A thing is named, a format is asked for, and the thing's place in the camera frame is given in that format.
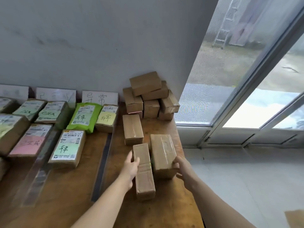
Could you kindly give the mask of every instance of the glass pane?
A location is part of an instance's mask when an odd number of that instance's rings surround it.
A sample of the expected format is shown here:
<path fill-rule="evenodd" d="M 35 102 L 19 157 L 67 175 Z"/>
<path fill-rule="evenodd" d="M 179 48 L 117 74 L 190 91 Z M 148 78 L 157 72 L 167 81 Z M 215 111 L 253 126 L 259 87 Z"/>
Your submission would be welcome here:
<path fill-rule="evenodd" d="M 263 126 L 304 91 L 304 35 L 279 61 L 267 77 L 223 126 L 253 128 Z M 275 128 L 296 129 L 301 124 L 303 108 L 298 109 Z"/>
<path fill-rule="evenodd" d="M 289 15 L 300 1 L 219 0 L 181 95 L 175 121 L 212 125 L 264 47 L 277 36 L 283 23 L 290 21 Z M 277 90 L 272 85 L 264 88 Z"/>
<path fill-rule="evenodd" d="M 304 106 L 279 122 L 274 129 L 304 130 Z"/>

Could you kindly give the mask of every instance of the hand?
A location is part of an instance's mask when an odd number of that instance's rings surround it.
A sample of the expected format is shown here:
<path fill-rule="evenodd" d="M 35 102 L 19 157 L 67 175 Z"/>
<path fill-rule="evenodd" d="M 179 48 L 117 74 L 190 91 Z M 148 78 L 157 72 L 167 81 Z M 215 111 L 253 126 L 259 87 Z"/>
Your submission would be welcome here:
<path fill-rule="evenodd" d="M 127 184 L 127 190 L 132 188 L 132 180 L 137 174 L 137 168 L 139 165 L 139 157 L 136 158 L 134 162 L 131 162 L 132 159 L 132 151 L 128 153 L 128 156 L 124 162 L 124 166 L 120 171 L 119 179 L 121 179 L 124 183 Z"/>
<path fill-rule="evenodd" d="M 192 169 L 190 162 L 188 162 L 187 159 L 184 157 L 176 156 L 173 160 L 173 163 L 179 164 L 179 171 L 176 174 L 177 178 L 183 180 L 185 188 L 191 191 L 199 177 Z"/>

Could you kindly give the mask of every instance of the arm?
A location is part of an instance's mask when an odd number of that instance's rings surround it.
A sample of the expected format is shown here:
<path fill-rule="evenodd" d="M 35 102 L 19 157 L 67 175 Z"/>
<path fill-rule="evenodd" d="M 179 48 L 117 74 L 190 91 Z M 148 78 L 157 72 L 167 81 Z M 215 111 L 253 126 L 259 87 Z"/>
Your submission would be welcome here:
<path fill-rule="evenodd" d="M 174 163 L 179 163 L 179 173 L 176 175 L 184 181 L 199 208 L 207 228 L 254 228 L 235 209 L 225 203 L 210 189 L 193 171 L 191 164 L 177 156 Z"/>
<path fill-rule="evenodd" d="M 123 198 L 126 192 L 132 188 L 132 180 L 137 173 L 139 158 L 134 162 L 131 162 L 131 158 L 132 152 L 130 151 L 117 179 L 72 228 L 113 227 Z"/>

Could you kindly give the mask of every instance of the pink note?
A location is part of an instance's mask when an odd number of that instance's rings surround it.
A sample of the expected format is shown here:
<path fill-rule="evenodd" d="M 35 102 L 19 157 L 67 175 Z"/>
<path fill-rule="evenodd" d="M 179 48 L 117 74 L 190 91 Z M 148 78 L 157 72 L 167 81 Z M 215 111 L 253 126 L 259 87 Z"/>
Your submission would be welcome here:
<path fill-rule="evenodd" d="M 9 155 L 36 155 L 45 137 L 23 136 Z"/>

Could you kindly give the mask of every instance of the forearm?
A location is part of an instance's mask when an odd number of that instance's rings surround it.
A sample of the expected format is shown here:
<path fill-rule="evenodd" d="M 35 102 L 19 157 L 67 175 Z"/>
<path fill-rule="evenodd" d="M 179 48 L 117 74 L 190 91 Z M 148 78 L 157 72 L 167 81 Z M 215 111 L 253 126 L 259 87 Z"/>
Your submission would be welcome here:
<path fill-rule="evenodd" d="M 225 203 L 202 180 L 193 181 L 191 192 L 207 228 L 255 227 Z"/>
<path fill-rule="evenodd" d="M 127 183 L 118 177 L 72 227 L 112 228 L 127 190 Z"/>

